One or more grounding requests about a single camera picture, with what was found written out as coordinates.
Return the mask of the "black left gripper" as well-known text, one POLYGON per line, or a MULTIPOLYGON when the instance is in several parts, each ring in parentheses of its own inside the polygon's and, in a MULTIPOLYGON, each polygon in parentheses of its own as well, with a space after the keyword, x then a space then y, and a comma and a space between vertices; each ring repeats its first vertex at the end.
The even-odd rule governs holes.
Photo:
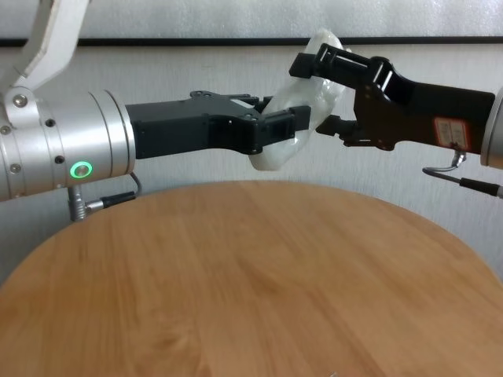
POLYGON ((310 106, 262 114, 272 96, 193 91, 179 101, 128 104, 137 159, 205 149, 257 155, 310 125, 310 106))

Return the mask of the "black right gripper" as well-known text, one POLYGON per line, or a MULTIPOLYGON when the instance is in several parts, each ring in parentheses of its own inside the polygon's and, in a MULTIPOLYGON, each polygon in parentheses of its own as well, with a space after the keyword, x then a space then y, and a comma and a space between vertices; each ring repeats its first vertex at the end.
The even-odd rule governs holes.
POLYGON ((363 57, 322 43, 299 53, 290 76, 328 79, 355 90, 357 120, 329 115, 316 132, 338 137, 346 147, 393 151, 402 141, 481 153, 493 93, 414 82, 384 57, 363 57))

